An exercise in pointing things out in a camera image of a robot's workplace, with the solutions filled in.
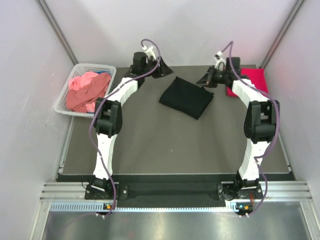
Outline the black t shirt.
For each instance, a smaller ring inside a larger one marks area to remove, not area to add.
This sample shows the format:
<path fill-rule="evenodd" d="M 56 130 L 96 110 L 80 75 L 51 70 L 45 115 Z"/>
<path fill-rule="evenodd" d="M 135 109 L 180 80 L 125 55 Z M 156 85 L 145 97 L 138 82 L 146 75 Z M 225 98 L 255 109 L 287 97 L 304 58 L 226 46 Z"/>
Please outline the black t shirt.
<path fill-rule="evenodd" d="M 213 98 L 213 92 L 176 77 L 161 95 L 159 103 L 198 120 Z"/>

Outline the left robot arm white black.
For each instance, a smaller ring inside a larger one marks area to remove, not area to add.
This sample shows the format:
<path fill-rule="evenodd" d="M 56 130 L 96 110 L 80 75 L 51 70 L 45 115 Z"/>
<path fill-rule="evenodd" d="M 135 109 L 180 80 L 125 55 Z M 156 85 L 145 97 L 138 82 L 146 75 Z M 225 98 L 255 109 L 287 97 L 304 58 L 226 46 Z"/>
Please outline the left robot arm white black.
<path fill-rule="evenodd" d="M 87 194 L 95 190 L 103 199 L 117 199 L 117 186 L 112 178 L 112 159 L 115 141 L 123 127 L 122 107 L 131 95 L 139 90 L 145 78 L 157 79 L 172 73 L 162 57 L 136 52 L 132 65 L 119 84 L 106 96 L 96 100 L 89 127 L 89 133 L 95 131 L 97 137 L 97 143 L 90 140 L 96 149 L 96 163 L 93 177 L 88 181 Z"/>

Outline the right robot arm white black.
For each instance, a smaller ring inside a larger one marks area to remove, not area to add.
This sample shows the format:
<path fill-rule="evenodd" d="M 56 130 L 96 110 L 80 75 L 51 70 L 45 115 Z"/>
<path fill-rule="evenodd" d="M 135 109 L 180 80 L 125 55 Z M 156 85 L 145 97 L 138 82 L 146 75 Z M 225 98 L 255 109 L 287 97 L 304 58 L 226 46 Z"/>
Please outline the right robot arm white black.
<path fill-rule="evenodd" d="M 261 189 L 261 163 L 274 147 L 279 134 L 279 102 L 257 89 L 247 76 L 238 75 L 230 67 L 219 69 L 211 66 L 196 84 L 208 88 L 225 85 L 246 107 L 243 131 L 247 143 L 244 159 L 236 172 L 233 185 L 223 187 L 220 197 L 232 201 L 257 193 Z"/>

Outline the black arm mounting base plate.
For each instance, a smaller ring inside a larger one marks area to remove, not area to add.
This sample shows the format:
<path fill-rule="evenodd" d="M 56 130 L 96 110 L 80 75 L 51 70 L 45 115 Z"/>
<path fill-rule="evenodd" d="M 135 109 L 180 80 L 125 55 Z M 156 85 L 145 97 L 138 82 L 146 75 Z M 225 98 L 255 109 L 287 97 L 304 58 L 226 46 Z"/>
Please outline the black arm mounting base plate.
<path fill-rule="evenodd" d="M 220 192 L 225 186 L 232 187 L 234 174 L 116 174 L 113 180 L 117 189 L 118 207 L 221 207 L 226 200 Z M 86 200 L 110 200 L 96 190 L 86 193 Z M 235 201 L 260 200 L 263 191 Z"/>

